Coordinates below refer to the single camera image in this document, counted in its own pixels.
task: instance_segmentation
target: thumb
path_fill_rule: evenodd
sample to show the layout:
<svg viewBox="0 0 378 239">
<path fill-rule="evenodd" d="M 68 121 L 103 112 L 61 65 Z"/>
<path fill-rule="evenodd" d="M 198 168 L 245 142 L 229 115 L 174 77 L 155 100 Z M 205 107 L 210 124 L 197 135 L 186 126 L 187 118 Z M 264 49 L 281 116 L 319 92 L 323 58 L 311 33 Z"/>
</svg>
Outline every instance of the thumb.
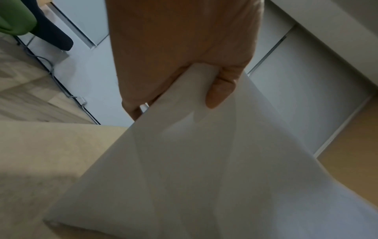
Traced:
<svg viewBox="0 0 378 239">
<path fill-rule="evenodd" d="M 206 95 L 206 106 L 210 109 L 222 103 L 236 88 L 245 65 L 221 68 Z"/>
</svg>

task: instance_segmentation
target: white cloth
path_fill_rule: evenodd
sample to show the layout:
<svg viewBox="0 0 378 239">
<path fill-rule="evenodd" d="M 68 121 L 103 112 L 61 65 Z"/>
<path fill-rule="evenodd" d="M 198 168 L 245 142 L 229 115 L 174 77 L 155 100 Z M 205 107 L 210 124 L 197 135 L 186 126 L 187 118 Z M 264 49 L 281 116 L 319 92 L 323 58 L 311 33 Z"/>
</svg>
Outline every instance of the white cloth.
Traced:
<svg viewBox="0 0 378 239">
<path fill-rule="evenodd" d="M 246 74 L 214 110 L 193 65 L 46 220 L 141 239 L 377 239 L 378 213 L 333 180 Z"/>
</svg>

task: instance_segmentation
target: white sheet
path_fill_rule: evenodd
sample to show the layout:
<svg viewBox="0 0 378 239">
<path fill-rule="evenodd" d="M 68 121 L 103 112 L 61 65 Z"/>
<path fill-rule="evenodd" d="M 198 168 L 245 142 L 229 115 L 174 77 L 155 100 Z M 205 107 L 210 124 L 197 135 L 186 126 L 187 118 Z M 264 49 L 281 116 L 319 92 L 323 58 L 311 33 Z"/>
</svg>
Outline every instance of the white sheet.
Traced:
<svg viewBox="0 0 378 239">
<path fill-rule="evenodd" d="M 334 181 L 242 75 L 214 110 L 194 65 L 51 208 L 121 238 L 377 239 L 378 213 Z"/>
</svg>

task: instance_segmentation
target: beige glove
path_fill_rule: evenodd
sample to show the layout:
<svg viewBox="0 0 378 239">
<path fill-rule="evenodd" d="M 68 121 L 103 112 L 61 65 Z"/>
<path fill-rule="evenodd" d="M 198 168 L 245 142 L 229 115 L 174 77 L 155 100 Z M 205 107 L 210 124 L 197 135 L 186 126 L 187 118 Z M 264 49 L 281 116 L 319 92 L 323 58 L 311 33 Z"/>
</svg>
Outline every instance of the beige glove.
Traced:
<svg viewBox="0 0 378 239">
<path fill-rule="evenodd" d="M 251 60 L 263 0 L 107 0 L 122 105 L 134 119 L 192 63 L 220 66 L 206 96 L 217 107 Z"/>
</svg>

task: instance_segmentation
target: finger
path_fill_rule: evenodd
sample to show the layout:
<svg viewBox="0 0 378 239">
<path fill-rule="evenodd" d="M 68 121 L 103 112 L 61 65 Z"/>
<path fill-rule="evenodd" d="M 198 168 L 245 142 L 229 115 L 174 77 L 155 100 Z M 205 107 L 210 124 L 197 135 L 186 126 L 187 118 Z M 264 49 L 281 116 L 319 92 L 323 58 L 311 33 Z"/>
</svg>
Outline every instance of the finger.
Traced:
<svg viewBox="0 0 378 239">
<path fill-rule="evenodd" d="M 221 68 L 206 95 L 206 106 L 208 108 L 217 107 L 235 90 L 244 67 L 245 64 Z"/>
<path fill-rule="evenodd" d="M 122 107 L 134 121 L 136 121 L 142 115 L 142 109 L 140 108 L 140 106 L 133 107 L 122 101 Z"/>
</svg>

